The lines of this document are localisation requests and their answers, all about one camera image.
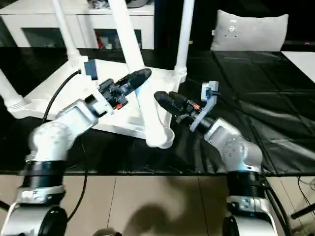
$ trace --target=white robotic arm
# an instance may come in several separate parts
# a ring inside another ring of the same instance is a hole
[[[18,188],[3,225],[1,236],[63,236],[67,215],[59,207],[65,195],[63,175],[67,151],[75,139],[98,123],[98,118],[128,103],[126,96],[151,75],[142,69],[114,83],[99,85],[95,94],[77,100],[62,110],[54,121],[36,128],[30,135],[31,153],[27,156]]]
[[[233,125],[218,118],[206,117],[216,103],[218,83],[203,85],[202,100],[207,105],[202,109],[184,96],[164,91],[155,93],[160,106],[175,116],[178,123],[185,122],[189,129],[204,134],[204,139],[215,147],[225,164],[229,196],[226,206],[229,215],[225,218],[223,236],[277,236],[269,200],[261,179],[262,152],[248,142]]]

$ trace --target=table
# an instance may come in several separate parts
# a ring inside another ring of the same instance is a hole
[[[122,52],[80,51],[95,59],[124,62]],[[0,53],[10,55],[0,59],[0,68],[21,95],[66,61],[63,49],[0,49]],[[286,54],[297,65],[303,57]],[[142,55],[147,66],[172,69],[175,64],[175,55],[151,50],[143,50]],[[188,72],[180,93],[200,103],[201,83],[219,81],[220,93],[229,105],[218,99],[211,115],[226,119],[261,147],[267,175],[315,175],[315,84],[282,53],[190,52]],[[0,174],[16,174],[29,153],[27,137],[41,120],[15,120],[0,107]],[[171,128],[176,138],[166,150],[149,148],[144,140],[90,130],[81,137],[90,175],[225,174],[221,158],[202,135],[175,123]],[[76,142],[69,151],[66,173],[81,175],[82,163]]]
[[[315,53],[313,52],[283,52],[297,67],[300,68],[315,83]]]

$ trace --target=blue part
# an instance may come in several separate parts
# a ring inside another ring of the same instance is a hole
[[[218,93],[219,83],[217,81],[209,81],[208,83],[202,83],[201,87],[201,101],[209,101],[215,93]]]
[[[95,59],[85,62],[84,68],[85,68],[86,75],[90,75],[92,80],[97,80],[97,70],[96,70]]]

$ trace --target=cushion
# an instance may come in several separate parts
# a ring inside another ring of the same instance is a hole
[[[213,51],[280,51],[289,15],[240,17],[218,10]]]

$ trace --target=tile floor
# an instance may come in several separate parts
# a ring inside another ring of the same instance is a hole
[[[305,182],[312,179],[302,178]],[[296,177],[271,177],[269,181],[288,214],[306,206]],[[83,177],[65,177],[64,182],[67,195],[62,206],[71,212]],[[0,176],[0,199],[11,203],[20,183],[20,177]],[[301,188],[315,203],[315,192],[305,184]],[[220,236],[226,195],[225,177],[89,177],[86,195],[66,236],[92,236],[107,227],[124,236]],[[0,222],[4,218],[5,212],[0,211]],[[315,232],[311,214],[291,224],[295,235]]]

